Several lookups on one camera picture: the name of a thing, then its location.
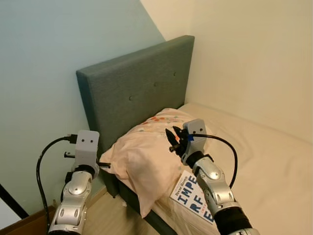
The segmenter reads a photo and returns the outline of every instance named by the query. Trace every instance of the gray headboard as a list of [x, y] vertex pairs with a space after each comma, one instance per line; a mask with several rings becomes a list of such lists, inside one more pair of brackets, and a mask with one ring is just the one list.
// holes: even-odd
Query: gray headboard
[[193, 45], [193, 36], [182, 36], [76, 72], [101, 151], [163, 108], [184, 104]]

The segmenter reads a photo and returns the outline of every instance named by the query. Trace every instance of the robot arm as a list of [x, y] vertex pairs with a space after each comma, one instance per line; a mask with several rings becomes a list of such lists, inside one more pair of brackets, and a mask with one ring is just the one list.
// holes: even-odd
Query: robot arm
[[233, 192], [226, 184], [222, 169], [209, 157], [204, 156], [205, 137], [192, 136], [198, 132], [206, 134], [204, 121], [196, 119], [187, 122], [183, 125], [183, 130], [178, 127], [173, 128], [179, 137], [179, 143], [175, 140], [174, 134], [166, 130], [167, 138], [172, 145], [170, 151], [175, 151], [182, 163], [192, 168], [220, 234], [260, 235], [256, 229], [252, 228], [239, 203], [235, 200]]
[[99, 174], [96, 162], [99, 133], [80, 131], [77, 136], [71, 180], [63, 189], [63, 200], [57, 208], [49, 235], [81, 235], [90, 201], [91, 183]]

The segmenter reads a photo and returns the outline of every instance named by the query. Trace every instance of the pillow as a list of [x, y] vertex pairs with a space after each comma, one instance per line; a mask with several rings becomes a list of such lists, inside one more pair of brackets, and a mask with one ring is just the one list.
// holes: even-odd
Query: pillow
[[169, 151], [165, 128], [182, 125], [194, 118], [176, 109], [163, 109], [154, 117], [135, 126], [105, 152], [100, 162], [111, 163], [103, 170], [120, 180], [129, 180], [138, 195], [140, 214], [144, 218], [153, 204], [179, 177], [180, 159]]

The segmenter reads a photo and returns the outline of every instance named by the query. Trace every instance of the black cord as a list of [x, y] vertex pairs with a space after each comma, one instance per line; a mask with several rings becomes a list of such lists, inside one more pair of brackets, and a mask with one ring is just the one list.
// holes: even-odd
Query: black cord
[[37, 184], [38, 184], [38, 188], [40, 191], [40, 196], [41, 199], [43, 201], [43, 205], [44, 205], [44, 209], [45, 209], [45, 218], [47, 221], [47, 230], [46, 230], [46, 234], [48, 234], [49, 232], [49, 228], [50, 228], [50, 217], [49, 217], [49, 210], [48, 210], [48, 205], [47, 205], [47, 200], [45, 198], [45, 192], [43, 189], [43, 186], [41, 184], [41, 180], [40, 180], [40, 163], [43, 159], [44, 154], [46, 153], [46, 151], [55, 143], [60, 142], [60, 141], [70, 141], [70, 137], [69, 136], [65, 136], [65, 137], [61, 137], [58, 138], [54, 141], [52, 141], [50, 144], [48, 144], [42, 151], [41, 155], [39, 156], [39, 159], [37, 161], [37, 166], [36, 166], [36, 177], [37, 177]]
[[230, 181], [230, 184], [229, 184], [229, 187], [232, 188], [234, 183], [235, 183], [235, 180], [236, 180], [237, 168], [238, 168], [238, 157], [237, 157], [237, 152], [236, 152], [234, 146], [232, 146], [231, 143], [228, 142], [227, 140], [224, 140], [223, 138], [218, 137], [218, 136], [204, 135], [204, 134], [191, 134], [191, 136], [193, 136], [193, 137], [206, 137], [206, 138], [209, 138], [209, 139], [215, 139], [215, 140], [218, 140], [218, 141], [221, 141], [221, 142], [227, 144], [228, 147], [231, 148], [231, 150], [234, 153], [234, 158], [235, 158], [234, 173], [233, 173], [233, 177], [232, 177], [232, 179]]

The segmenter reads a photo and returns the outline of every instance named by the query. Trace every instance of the book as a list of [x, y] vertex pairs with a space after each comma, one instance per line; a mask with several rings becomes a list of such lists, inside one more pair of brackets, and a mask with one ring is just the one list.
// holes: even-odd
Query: book
[[204, 194], [196, 177], [184, 170], [170, 197], [190, 211], [213, 224], [213, 216], [207, 208]]

